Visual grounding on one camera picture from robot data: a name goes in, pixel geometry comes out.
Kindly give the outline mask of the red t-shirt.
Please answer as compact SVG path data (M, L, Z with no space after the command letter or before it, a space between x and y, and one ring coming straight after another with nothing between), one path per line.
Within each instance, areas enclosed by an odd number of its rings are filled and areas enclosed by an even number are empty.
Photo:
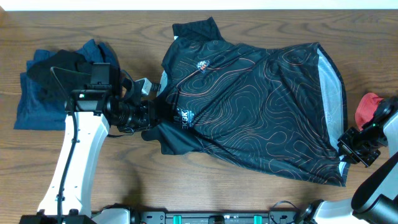
M363 130L363 126L367 122L372 120L374 112L383 99L375 93L367 93L362 97L354 115L356 125L360 131Z

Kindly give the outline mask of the black orange patterned jersey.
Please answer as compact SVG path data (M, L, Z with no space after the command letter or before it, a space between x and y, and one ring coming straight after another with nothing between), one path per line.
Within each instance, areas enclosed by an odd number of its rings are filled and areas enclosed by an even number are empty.
M214 19L174 24L141 136L166 155L204 152L239 167L343 187L347 128L341 73L318 42L263 49L227 42Z

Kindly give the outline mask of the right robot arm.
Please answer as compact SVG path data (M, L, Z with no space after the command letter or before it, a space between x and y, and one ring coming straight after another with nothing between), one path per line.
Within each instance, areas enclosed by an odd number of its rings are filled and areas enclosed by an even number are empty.
M386 146L389 159L370 175L352 198L318 200L302 215L302 223L397 223L397 97L382 100L361 131L348 129L338 140L345 159L369 167Z

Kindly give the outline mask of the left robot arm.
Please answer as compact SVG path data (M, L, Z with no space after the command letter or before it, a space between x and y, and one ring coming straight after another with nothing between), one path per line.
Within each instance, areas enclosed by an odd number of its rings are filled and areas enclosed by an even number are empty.
M133 80L108 63L95 63L89 81L66 91L65 84L81 72L51 67L53 81L65 97L65 135L50 186L34 215L21 223L139 223L139 215L124 205L91 211L91 191L99 154L109 129L121 136L147 131L157 122L150 100L141 98L161 85L147 78Z

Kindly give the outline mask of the folded black garment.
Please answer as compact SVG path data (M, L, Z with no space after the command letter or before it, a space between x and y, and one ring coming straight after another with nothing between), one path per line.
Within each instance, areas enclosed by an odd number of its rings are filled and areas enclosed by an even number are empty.
M58 81L66 94L84 89L91 81L92 66L83 55L60 50L54 56L33 64L27 70L27 76L39 85L41 98L62 99Z

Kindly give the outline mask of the folded navy blue garment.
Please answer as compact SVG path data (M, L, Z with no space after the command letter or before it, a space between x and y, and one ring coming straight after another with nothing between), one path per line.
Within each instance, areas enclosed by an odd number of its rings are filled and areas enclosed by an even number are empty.
M116 55L103 42L96 43L91 39L76 53L83 55L87 62L105 62L119 67ZM26 72L20 74L20 84L22 94L14 129L63 131L66 117L64 101L47 96L46 91L29 78Z

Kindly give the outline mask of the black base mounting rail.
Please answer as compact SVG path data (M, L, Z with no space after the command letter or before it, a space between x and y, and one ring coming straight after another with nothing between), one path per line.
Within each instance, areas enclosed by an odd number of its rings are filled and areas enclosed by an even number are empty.
M139 211L120 204L105 207L93 216L96 223L132 224L273 224L303 223L313 210L292 205L281 208L288 201L280 201L265 212L168 212L166 210Z

